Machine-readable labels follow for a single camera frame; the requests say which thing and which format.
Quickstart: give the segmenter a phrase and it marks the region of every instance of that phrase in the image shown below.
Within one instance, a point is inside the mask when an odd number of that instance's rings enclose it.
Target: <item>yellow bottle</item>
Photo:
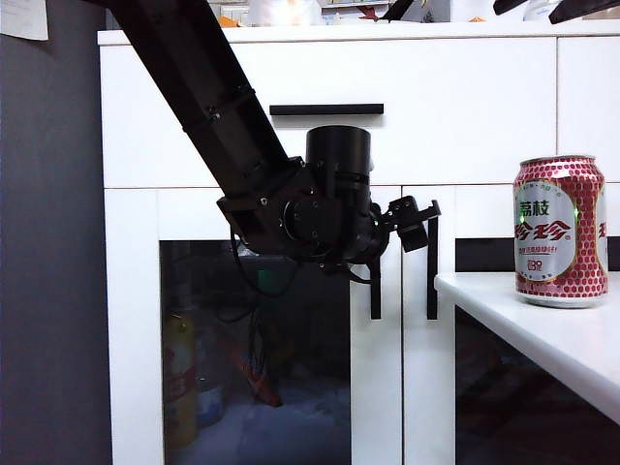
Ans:
[[[163,332],[164,438],[167,448],[190,445],[197,436],[196,331],[183,315],[168,314]]]

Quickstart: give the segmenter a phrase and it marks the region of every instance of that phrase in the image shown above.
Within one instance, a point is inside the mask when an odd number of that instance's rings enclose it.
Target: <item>cable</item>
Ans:
[[[259,307],[254,308],[252,312],[250,312],[250,322],[248,324],[248,360],[253,371],[259,376],[262,376],[265,368],[265,356],[264,337],[259,313]],[[260,344],[257,340],[257,335],[261,336]]]
[[[269,297],[269,298],[278,298],[284,295],[289,290],[289,288],[291,287],[291,284],[293,283],[293,280],[295,279],[297,275],[297,270],[299,269],[299,262],[295,262],[295,267],[293,271],[291,272],[291,276],[289,277],[289,280],[284,285],[284,287],[277,293],[270,293],[268,291],[263,291],[261,288],[259,288],[256,284],[252,282],[252,280],[250,280],[248,275],[245,274],[245,269],[243,269],[243,264],[241,263],[241,259],[239,258],[239,251],[237,250],[237,244],[236,244],[236,239],[234,238],[233,227],[231,227],[231,248],[232,248],[232,256],[234,257],[234,262],[236,263],[237,268],[239,268],[239,274],[243,278],[243,281],[245,281],[245,284],[247,284],[248,287],[252,289],[255,293],[259,295],[263,295],[265,297]]]

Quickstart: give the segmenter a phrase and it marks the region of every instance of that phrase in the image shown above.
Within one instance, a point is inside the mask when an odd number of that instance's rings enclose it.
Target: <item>cabinet drawer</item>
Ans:
[[[383,114],[270,116],[289,156],[317,126],[368,130],[374,184],[512,182],[518,161],[555,150],[554,39],[232,47],[267,114],[383,104]],[[216,186],[130,46],[102,47],[102,93],[106,187]]]
[[[375,184],[510,183],[518,162],[555,151],[554,39],[239,44],[234,50],[267,112],[283,104],[384,104],[382,115],[271,116],[290,155],[304,153],[312,127],[367,129]]]
[[[620,37],[558,41],[560,153],[597,157],[608,182],[620,181]]]

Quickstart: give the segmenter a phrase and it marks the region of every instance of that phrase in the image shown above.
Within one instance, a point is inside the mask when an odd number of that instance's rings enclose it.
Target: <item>black cylindrical motor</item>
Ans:
[[[322,126],[308,132],[306,163],[328,197],[355,196],[360,213],[370,207],[370,133],[354,126]]]
[[[384,248],[381,210],[370,200],[370,134],[353,126],[322,126],[308,132],[306,163],[324,196],[342,202],[338,252],[349,263],[367,263]]]

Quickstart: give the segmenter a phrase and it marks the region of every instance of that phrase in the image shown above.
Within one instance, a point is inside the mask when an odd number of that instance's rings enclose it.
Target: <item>paper note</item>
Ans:
[[[0,0],[0,33],[46,41],[46,0]]]

